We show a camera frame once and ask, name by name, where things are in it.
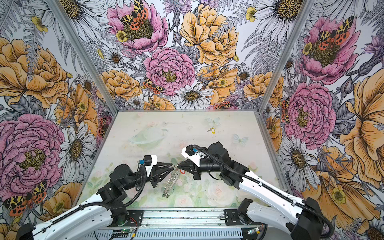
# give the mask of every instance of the white petal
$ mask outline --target white petal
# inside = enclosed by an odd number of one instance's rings
[[[257,20],[263,20],[270,16],[276,15],[276,9],[273,7],[267,7],[265,9],[262,9],[260,11],[257,11],[253,16]]]
[[[61,168],[66,162],[67,162],[67,157],[66,157],[66,154],[65,154],[63,157],[61,157],[60,162],[57,165],[57,168]]]
[[[88,149],[86,149],[86,148],[83,148],[82,151],[81,151],[81,153],[82,153],[84,156],[92,156],[93,151],[90,151],[90,150],[88,150]]]
[[[83,144],[83,148],[86,148],[86,149],[88,149],[88,150],[94,150],[95,149],[95,145],[94,144],[92,144],[92,143],[89,143],[89,142],[86,142],[86,143],[84,143]]]
[[[69,182],[69,180],[73,179],[75,163],[73,161],[68,161],[64,167],[63,180],[65,182]]]
[[[297,181],[297,184],[299,185],[299,189],[300,191],[304,191],[305,190],[305,187],[307,185],[307,182],[305,180],[305,175],[304,175],[304,171],[302,170],[302,168],[299,168],[299,180]]]
[[[77,181],[77,179],[79,178],[79,175],[80,175],[80,165],[79,165],[79,162],[76,161],[74,164],[73,181]]]
[[[189,85],[186,85],[186,86],[185,86],[185,89],[186,89],[188,92],[192,92],[192,87],[189,86]]]
[[[82,139],[88,131],[88,124],[84,125],[84,122],[80,123],[79,130],[77,132],[77,139]]]

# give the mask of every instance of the yellow peony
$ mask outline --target yellow peony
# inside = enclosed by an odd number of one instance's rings
[[[253,97],[256,98],[258,96],[263,96],[266,88],[268,87],[269,81],[271,80],[272,72],[267,72],[266,74],[259,74],[250,79],[252,84],[245,85],[244,97]],[[283,98],[283,77],[279,77],[279,81],[277,82],[275,88],[273,89],[273,93],[269,102],[272,104],[274,108],[276,108],[280,100]]]
[[[23,94],[34,96],[43,103],[43,108],[49,108],[68,93],[67,73],[48,49],[38,46],[40,52],[29,81],[26,57],[29,47],[20,39],[10,43],[0,38],[0,96],[11,96],[8,104],[18,102]]]
[[[210,96],[211,105],[224,101],[230,91],[233,93],[236,90],[236,83],[240,83],[240,78],[237,75],[237,68],[222,68],[217,66],[202,67],[196,74],[203,81],[209,81],[205,89],[212,88],[213,95]]]
[[[226,31],[219,37],[212,37],[226,23],[227,18],[217,15],[209,5],[199,5],[199,15],[192,12],[184,15],[180,34],[188,40],[187,46],[196,46],[200,51],[200,63],[224,66],[236,55],[238,32]]]
[[[358,81],[354,87],[354,105],[346,102],[356,114],[354,128],[340,135],[345,153],[353,158],[353,169],[364,182],[380,187],[384,179],[384,69]]]
[[[101,79],[105,83],[111,97],[115,99],[116,96],[129,100],[131,97],[140,96],[142,90],[140,82],[130,77],[123,71],[110,70],[101,74]],[[102,98],[100,91],[96,91],[97,96]]]

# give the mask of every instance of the fern leaf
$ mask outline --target fern leaf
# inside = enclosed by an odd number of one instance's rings
[[[73,46],[71,46],[72,65],[73,65],[73,68],[74,68],[75,71],[77,71],[77,70],[76,70],[76,55],[77,55],[77,54],[76,54],[76,52],[75,52]]]
[[[27,78],[29,81],[32,80],[35,68],[37,65],[37,59],[39,58],[40,48],[43,42],[44,33],[40,32],[33,24],[31,17],[33,14],[23,16],[23,24],[27,27],[24,28],[25,36],[23,37],[24,42],[27,46],[26,59],[27,59]]]
[[[220,8],[222,8],[221,12],[224,12],[227,8],[229,10],[234,10],[237,6],[237,3],[240,2],[242,4],[245,0],[219,0],[217,11],[220,12]]]
[[[63,56],[63,39],[64,38],[61,38],[61,39],[57,39],[57,45],[59,46],[59,50],[60,50],[60,55]]]
[[[5,8],[0,11],[0,35],[10,40],[13,32],[16,32],[21,27],[18,18],[22,20],[22,13],[15,0],[0,0],[0,5],[2,8]]]
[[[71,44],[66,39],[64,39],[63,54],[64,54],[65,65],[67,65],[67,57],[70,49],[71,49]]]

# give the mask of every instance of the floral tabletop mat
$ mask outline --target floral tabletop mat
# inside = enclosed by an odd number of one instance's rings
[[[278,186],[273,165],[265,148],[254,112],[120,112],[112,125],[78,203],[109,182],[109,174],[122,163],[137,169],[144,155],[156,154],[159,162],[183,161],[181,149],[190,144],[208,147],[220,141],[229,156],[247,166],[267,182]],[[169,175],[156,188],[145,186],[130,207],[236,207],[244,198],[255,197],[229,187],[203,173],[201,180],[180,174],[170,197],[162,192]],[[127,202],[136,191],[127,191]]]

